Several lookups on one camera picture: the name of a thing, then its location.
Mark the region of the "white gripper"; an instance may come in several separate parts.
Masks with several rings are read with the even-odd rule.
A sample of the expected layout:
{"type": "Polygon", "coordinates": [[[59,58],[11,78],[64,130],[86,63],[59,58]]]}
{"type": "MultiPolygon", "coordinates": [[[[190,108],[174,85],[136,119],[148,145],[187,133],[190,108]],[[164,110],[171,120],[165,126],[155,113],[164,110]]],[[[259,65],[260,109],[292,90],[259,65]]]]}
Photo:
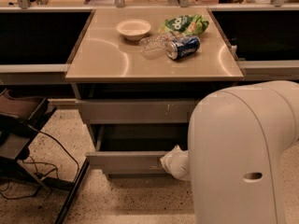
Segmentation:
{"type": "Polygon", "coordinates": [[[182,150],[179,145],[162,156],[160,162],[164,170],[175,179],[191,180],[188,151],[182,150]]]}

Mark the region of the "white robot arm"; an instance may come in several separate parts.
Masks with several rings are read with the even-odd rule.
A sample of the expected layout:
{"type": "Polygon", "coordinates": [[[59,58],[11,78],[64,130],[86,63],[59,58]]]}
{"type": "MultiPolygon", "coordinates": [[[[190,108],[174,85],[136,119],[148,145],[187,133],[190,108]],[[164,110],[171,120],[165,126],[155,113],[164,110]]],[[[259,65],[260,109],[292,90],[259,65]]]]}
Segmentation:
{"type": "Polygon", "coordinates": [[[298,83],[232,87],[199,102],[187,150],[161,163],[190,181],[196,224],[286,224],[280,160],[298,140],[298,83]]]}

